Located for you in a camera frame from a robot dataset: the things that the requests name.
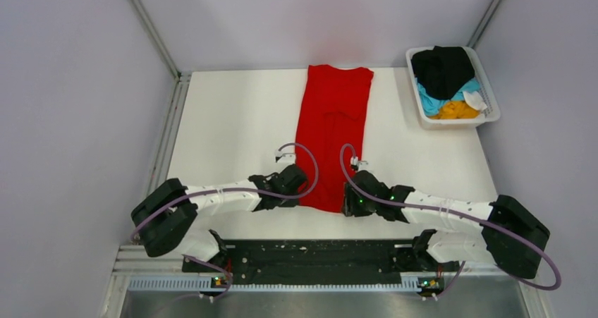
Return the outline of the red t shirt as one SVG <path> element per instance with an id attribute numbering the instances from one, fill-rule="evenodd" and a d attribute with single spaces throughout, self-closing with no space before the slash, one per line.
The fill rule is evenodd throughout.
<path id="1" fill-rule="evenodd" d="M 330 65 L 309 66 L 295 141 L 301 149 L 295 163 L 308 178 L 318 176 L 315 188 L 300 199 L 306 207 L 339 213 L 346 178 L 341 170 L 341 147 L 349 143 L 362 154 L 368 100 L 374 72 L 368 68 L 340 69 Z"/>

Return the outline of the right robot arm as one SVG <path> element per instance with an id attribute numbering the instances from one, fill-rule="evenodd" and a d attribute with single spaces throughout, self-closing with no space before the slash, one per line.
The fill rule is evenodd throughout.
<path id="1" fill-rule="evenodd" d="M 342 213 L 376 214 L 386 221 L 424 226 L 412 242 L 413 259 L 423 270 L 449 262 L 492 264 L 519 279 L 537 275 L 549 229 L 517 199 L 466 202 L 437 197 L 411 186 L 386 186 L 369 171 L 344 185 Z"/>

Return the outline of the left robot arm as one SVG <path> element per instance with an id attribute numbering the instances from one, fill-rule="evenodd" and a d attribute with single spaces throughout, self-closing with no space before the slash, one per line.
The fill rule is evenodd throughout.
<path id="1" fill-rule="evenodd" d="M 175 252 L 185 259 L 185 272 L 229 270 L 224 240 L 214 229 L 200 227 L 200 220 L 295 207 L 299 195 L 310 187 L 307 175 L 295 164 L 224 185 L 192 187 L 170 178 L 137 205 L 130 217 L 148 257 Z"/>

